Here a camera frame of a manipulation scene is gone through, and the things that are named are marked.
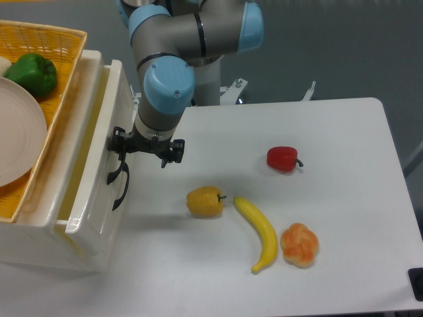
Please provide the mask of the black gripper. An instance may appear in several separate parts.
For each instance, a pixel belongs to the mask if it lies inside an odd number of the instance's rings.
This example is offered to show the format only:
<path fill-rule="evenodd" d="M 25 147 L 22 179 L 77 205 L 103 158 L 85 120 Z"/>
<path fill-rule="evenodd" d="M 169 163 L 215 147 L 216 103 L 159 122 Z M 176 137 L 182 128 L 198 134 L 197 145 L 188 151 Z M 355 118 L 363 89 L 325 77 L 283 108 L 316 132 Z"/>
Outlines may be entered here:
<path fill-rule="evenodd" d="M 108 142 L 107 150 L 118 154 L 118 160 L 124 162 L 128 153 L 143 152 L 161 157 L 161 167 L 168 163 L 181 163 L 184 156 L 185 140 L 171 138 L 159 140 L 148 139 L 136 128 L 127 133 L 125 129 L 115 126 Z"/>

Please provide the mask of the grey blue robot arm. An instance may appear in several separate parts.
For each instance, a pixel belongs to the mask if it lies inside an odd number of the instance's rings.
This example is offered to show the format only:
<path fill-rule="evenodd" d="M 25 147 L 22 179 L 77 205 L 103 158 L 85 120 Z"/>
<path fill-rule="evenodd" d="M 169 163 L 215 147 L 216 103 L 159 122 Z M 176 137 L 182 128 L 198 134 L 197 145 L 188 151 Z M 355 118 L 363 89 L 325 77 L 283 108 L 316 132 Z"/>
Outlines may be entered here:
<path fill-rule="evenodd" d="M 173 135 L 195 99 L 191 66 L 229 53 L 259 48 L 264 19 L 258 4 L 245 1 L 117 1 L 128 27 L 141 104 L 130 132 L 115 127 L 108 150 L 125 155 L 144 152 L 166 165 L 180 163 L 185 142 Z"/>

